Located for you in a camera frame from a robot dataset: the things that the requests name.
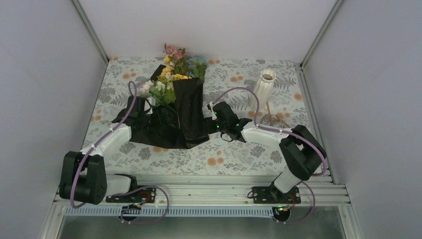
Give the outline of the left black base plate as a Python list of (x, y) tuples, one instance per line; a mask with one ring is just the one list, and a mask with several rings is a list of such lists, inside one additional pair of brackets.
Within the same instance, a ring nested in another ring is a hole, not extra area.
[(146, 188), (126, 196), (106, 197), (107, 203), (126, 203), (126, 204), (144, 204), (154, 203), (156, 196), (155, 188)]

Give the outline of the colourful artificial flower bouquet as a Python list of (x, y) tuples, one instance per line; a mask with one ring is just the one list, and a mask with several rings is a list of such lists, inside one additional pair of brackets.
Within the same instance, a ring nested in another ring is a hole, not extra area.
[(152, 97), (155, 104), (169, 107), (176, 101), (174, 83), (192, 79), (203, 83), (209, 65), (204, 56), (189, 56), (185, 48), (164, 44), (163, 52), (166, 54), (164, 68), (140, 87), (138, 95)]

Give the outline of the floral patterned table mat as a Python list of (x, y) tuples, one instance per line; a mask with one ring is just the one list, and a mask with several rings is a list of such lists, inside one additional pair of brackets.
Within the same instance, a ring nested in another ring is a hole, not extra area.
[[(146, 82), (163, 63), (161, 58), (112, 58), (107, 66), (84, 145), (90, 146), (107, 132), (111, 121), (128, 102), (127, 84)], [(250, 93), (264, 69), (276, 73), (268, 100), (272, 114), (281, 114), (291, 126), (310, 126), (300, 81), (291, 61), (255, 59), (211, 59), (204, 84), (204, 103), (223, 96), (240, 118), (257, 117), (249, 106)], [(164, 175), (276, 175), (285, 167), (277, 148), (262, 144), (226, 142), (219, 134), (192, 149), (163, 149), (128, 142), (105, 161), (108, 172)]]

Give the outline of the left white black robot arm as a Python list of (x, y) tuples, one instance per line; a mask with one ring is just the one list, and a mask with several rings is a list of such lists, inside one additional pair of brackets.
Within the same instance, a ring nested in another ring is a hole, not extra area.
[(138, 194), (145, 195), (145, 202), (154, 202), (153, 193), (158, 186), (139, 186), (137, 178), (128, 174), (108, 174), (105, 159), (112, 156), (132, 138), (132, 127), (126, 122), (130, 116), (137, 118), (145, 113), (145, 100), (129, 97), (123, 117), (112, 123), (108, 131), (91, 146), (65, 154), (59, 183), (59, 196), (68, 199), (72, 208), (85, 204), (98, 205), (106, 198), (123, 198), (137, 203)]

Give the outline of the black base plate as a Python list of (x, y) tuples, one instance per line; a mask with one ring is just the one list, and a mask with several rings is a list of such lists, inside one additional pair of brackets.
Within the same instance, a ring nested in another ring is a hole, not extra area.
[(287, 193), (279, 191), (273, 186), (255, 186), (251, 190), (254, 204), (300, 204), (301, 195), (299, 188), (294, 186)]
[(155, 188), (146, 188), (126, 196), (106, 197), (107, 203), (126, 203), (126, 204), (144, 204), (154, 203), (156, 196)]

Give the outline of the left vertical aluminium post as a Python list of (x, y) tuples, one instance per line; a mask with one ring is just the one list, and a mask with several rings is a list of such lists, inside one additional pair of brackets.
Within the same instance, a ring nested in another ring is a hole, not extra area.
[(79, 18), (81, 19), (85, 29), (88, 32), (88, 35), (90, 36), (91, 40), (93, 41), (98, 53), (101, 55), (103, 61), (108, 64), (109, 62), (109, 57), (106, 54), (106, 51), (103, 47), (103, 45), (100, 42), (100, 39), (98, 37), (98, 35), (96, 34), (89, 18), (88, 15), (86, 14), (82, 4), (80, 3), (79, 0), (70, 0), (70, 2), (72, 3), (72, 5), (74, 6), (74, 9), (76, 10)]

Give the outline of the white ribbed ceramic vase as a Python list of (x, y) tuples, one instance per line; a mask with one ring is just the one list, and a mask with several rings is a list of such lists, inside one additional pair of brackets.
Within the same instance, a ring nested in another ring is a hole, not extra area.
[(257, 106), (259, 106), (260, 110), (266, 107), (266, 102), (268, 101), (271, 95), (276, 79), (276, 73), (273, 70), (264, 69), (261, 71), (260, 78), (256, 82), (255, 87), (253, 89), (253, 92), (257, 96), (258, 101), (256, 101), (254, 96), (252, 96), (249, 102), (249, 106), (252, 110), (255, 111)]

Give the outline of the aluminium rail frame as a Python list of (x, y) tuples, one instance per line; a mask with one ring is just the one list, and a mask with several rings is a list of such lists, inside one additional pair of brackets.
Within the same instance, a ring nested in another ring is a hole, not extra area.
[[(300, 81), (301, 69), (294, 63)], [(156, 201), (147, 211), (161, 215), (166, 205), (170, 213), (188, 215), (218, 215), (235, 213), (268, 215), (269, 205), (256, 205), (247, 193), (253, 186), (267, 186), (278, 175), (164, 175), (131, 174), (141, 185), (160, 187)]]

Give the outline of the right vertical aluminium post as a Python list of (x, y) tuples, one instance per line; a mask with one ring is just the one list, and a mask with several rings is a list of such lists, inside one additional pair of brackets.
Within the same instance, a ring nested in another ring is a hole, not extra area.
[(306, 55), (304, 56), (300, 66), (301, 68), (305, 68), (305, 66), (307, 65), (307, 63), (309, 62), (310, 58), (312, 57), (314, 51), (316, 50), (316, 48), (318, 47), (320, 41), (322, 40), (322, 38), (324, 37), (326, 31), (328, 30), (328, 28), (330, 27), (332, 21), (334, 20), (335, 16), (337, 15), (337, 12), (340, 10), (341, 6), (343, 5), (344, 0), (336, 0), (333, 7), (331, 8), (328, 16), (326, 17), (326, 19), (324, 20), (320, 30), (318, 31), (315, 39), (313, 40), (310, 48), (308, 49)]

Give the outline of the black wrapping paper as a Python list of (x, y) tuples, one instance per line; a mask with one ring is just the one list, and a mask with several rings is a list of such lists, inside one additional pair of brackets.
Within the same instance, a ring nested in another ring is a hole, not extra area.
[[(137, 97), (124, 123), (131, 128), (131, 142), (167, 149), (190, 149), (209, 140), (203, 115), (204, 83), (198, 79), (176, 83), (176, 101), (167, 107), (172, 111), (169, 125), (157, 125), (152, 115), (144, 112), (144, 97)], [(165, 107), (155, 104), (153, 107)]]

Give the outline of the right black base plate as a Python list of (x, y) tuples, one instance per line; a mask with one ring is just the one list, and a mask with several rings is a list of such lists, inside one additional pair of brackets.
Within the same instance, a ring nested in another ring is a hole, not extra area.
[(251, 190), (254, 204), (300, 204), (301, 195), (299, 188), (294, 186), (287, 193), (279, 191), (273, 186), (255, 186)]

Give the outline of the tan raffia ribbon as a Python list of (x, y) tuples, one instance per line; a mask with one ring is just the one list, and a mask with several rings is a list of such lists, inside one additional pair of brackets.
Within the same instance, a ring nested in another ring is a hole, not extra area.
[(290, 128), (291, 126), (284, 120), (281, 114), (272, 114), (269, 102), (266, 102), (267, 113), (262, 116), (260, 123), (268, 122), (270, 126), (280, 124), (283, 128)]

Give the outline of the vertical aluminium post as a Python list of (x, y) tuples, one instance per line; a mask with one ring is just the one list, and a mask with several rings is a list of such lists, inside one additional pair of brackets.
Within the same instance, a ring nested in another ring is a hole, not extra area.
[(98, 37), (98, 35), (96, 34), (89, 18), (88, 15), (86, 14), (82, 4), (80, 3), (79, 0), (70, 0), (70, 2), (72, 3), (72, 5), (74, 6), (74, 9), (76, 10), (79, 18), (81, 19), (85, 29), (88, 32), (88, 35), (90, 36), (91, 40), (93, 41), (98, 53), (101, 55), (103, 61), (108, 64), (109, 62), (109, 57), (106, 54), (106, 51), (103, 47), (103, 45), (100, 42), (100, 39)]
[(337, 12), (340, 10), (341, 6), (343, 5), (344, 0), (336, 0), (333, 7), (331, 8), (328, 16), (326, 17), (326, 19), (324, 20), (320, 30), (318, 31), (315, 39), (313, 40), (310, 48), (308, 49), (306, 55), (304, 56), (300, 66), (301, 68), (305, 68), (305, 66), (307, 65), (307, 63), (309, 62), (310, 58), (312, 57), (314, 51), (316, 50), (316, 48), (318, 47), (320, 41), (322, 40), (322, 38), (324, 37), (326, 31), (328, 30), (328, 28), (330, 27), (332, 21), (334, 20), (335, 16), (337, 15)]

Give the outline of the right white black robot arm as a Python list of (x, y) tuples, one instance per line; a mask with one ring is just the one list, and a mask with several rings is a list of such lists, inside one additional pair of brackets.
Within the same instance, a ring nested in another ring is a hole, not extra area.
[(305, 126), (276, 128), (240, 119), (226, 102), (210, 102), (208, 109), (212, 113), (207, 119), (209, 129), (220, 132), (223, 140), (264, 144), (280, 150), (287, 166), (271, 183), (269, 195), (274, 202), (283, 202), (293, 187), (317, 175), (318, 168), (322, 168), (321, 174), (325, 173), (326, 152)]

